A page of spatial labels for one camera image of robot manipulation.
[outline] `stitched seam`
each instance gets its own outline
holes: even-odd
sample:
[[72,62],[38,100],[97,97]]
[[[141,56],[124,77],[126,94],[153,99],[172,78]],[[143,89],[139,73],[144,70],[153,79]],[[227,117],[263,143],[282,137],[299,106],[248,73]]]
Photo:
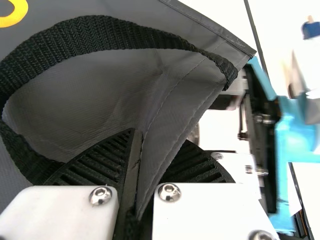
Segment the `stitched seam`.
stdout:
[[188,124],[184,127],[182,133],[180,134],[180,136],[178,137],[178,139],[175,141],[175,143],[172,145],[171,149],[169,150],[169,152],[167,153],[167,155],[164,157],[164,161],[161,163],[160,167],[158,168],[158,171],[156,172],[155,175],[153,175],[153,179],[151,181],[151,184],[149,184],[149,186],[147,187],[147,191],[146,194],[143,197],[143,201],[142,201],[142,205],[139,207],[138,209],[138,213],[140,212],[142,206],[143,206],[143,202],[146,200],[146,197],[148,195],[148,192],[150,191],[150,187],[153,185],[156,176],[159,174],[159,170],[162,168],[163,164],[166,162],[167,157],[169,156],[169,154],[172,152],[174,146],[177,144],[177,142],[179,141],[179,139],[181,138],[181,136],[183,135],[183,133],[185,132],[185,130],[187,129],[187,127],[189,126],[189,124],[191,123],[191,121],[195,118],[196,113],[198,112],[199,108],[209,99],[209,97],[211,97],[213,94],[215,93],[215,91],[212,91],[207,97],[206,99],[199,105],[199,107],[196,109],[194,115],[191,117],[191,119],[189,120]]
[[[214,50],[216,50],[218,47],[220,47],[220,45],[223,44],[224,42],[226,42],[226,40],[223,40],[219,45],[217,45],[217,46],[212,50],[212,52],[213,52]],[[155,121],[155,119],[157,118],[157,116],[158,116],[160,110],[162,109],[163,105],[165,104],[167,98],[170,96],[170,94],[173,92],[173,90],[179,85],[179,83],[181,83],[181,82],[185,79],[185,77],[186,77],[187,75],[189,75],[194,69],[196,69],[206,58],[207,58],[207,57],[205,57],[204,59],[202,59],[196,66],[194,66],[194,68],[192,68],[189,72],[187,72],[187,73],[176,83],[176,85],[173,86],[173,88],[170,90],[170,92],[168,93],[168,95],[164,98],[164,100],[163,100],[163,102],[161,103],[158,111],[156,112],[154,118],[153,118],[152,121],[150,122],[150,124],[149,124],[149,126],[148,126],[148,128],[147,128],[147,130],[146,130],[146,132],[145,132],[144,140],[143,140],[143,143],[142,143],[142,146],[141,146],[141,152],[144,150],[144,145],[145,145],[145,141],[146,141],[146,139],[147,139],[147,134],[148,134],[148,132],[149,132],[149,129],[150,129],[151,125],[153,124],[153,122]]]

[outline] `black plastic part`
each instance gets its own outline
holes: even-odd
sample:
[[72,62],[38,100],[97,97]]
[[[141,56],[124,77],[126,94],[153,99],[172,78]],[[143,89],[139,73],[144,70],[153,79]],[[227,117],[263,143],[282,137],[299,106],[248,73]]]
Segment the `black plastic part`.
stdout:
[[161,183],[234,183],[231,175],[196,144],[186,140]]
[[236,101],[238,96],[220,94],[214,100],[214,102],[209,107],[210,110],[226,110],[233,102]]
[[135,130],[119,132],[80,153],[44,184],[56,186],[108,185],[121,200]]
[[[275,213],[277,211],[275,124],[280,120],[281,112],[277,99],[274,101],[267,99],[251,65],[247,64],[243,69],[248,82],[243,104],[250,151],[255,156],[257,165],[268,170],[268,176],[263,177],[266,208],[268,213]],[[270,116],[273,123],[256,122],[255,117],[262,114]]]

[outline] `black nylon webbing strap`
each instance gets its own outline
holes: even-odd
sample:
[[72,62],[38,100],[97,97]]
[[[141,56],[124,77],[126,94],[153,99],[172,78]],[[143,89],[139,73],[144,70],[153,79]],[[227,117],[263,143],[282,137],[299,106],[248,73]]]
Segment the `black nylon webbing strap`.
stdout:
[[[226,90],[238,71],[220,55],[207,52],[172,33],[110,16],[80,16],[57,23],[21,43],[0,62],[1,113],[9,97],[31,79],[69,58],[105,50],[178,49],[200,53],[225,75]],[[62,164],[36,153],[23,136],[0,120],[3,142],[21,173],[41,185]]]

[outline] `metal screw head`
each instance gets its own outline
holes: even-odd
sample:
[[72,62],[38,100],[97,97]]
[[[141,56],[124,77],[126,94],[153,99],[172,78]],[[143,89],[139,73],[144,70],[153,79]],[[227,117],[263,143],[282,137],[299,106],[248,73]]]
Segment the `metal screw head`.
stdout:
[[221,153],[213,152],[211,154],[211,157],[213,157],[215,160],[221,160],[224,159],[224,156]]
[[159,187],[158,195],[166,202],[176,202],[180,199],[181,192],[176,185],[172,183],[166,183]]
[[260,124],[260,123],[262,123],[262,121],[263,121],[263,118],[262,118],[261,115],[256,115],[256,116],[254,117],[254,119],[255,119],[255,122],[256,122],[257,124]]
[[112,191],[106,186],[95,188],[89,195],[89,202],[94,206],[106,204],[112,198]]
[[251,235],[250,240],[275,240],[275,238],[271,233],[259,230]]
[[251,165],[245,165],[245,173],[246,174],[252,174],[253,173],[253,169]]

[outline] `blue bracket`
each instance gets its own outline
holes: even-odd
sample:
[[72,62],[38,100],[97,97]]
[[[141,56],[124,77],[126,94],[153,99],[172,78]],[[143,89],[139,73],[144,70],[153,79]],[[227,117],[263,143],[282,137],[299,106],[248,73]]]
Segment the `blue bracket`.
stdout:
[[[276,92],[261,69],[257,57],[251,59],[248,64],[256,74],[267,99],[275,100]],[[299,100],[278,96],[278,103],[282,115],[275,125],[277,212],[270,214],[269,219],[277,232],[289,235],[295,231],[295,227],[289,211],[287,165],[320,163],[320,155],[313,153],[316,127],[305,124]]]

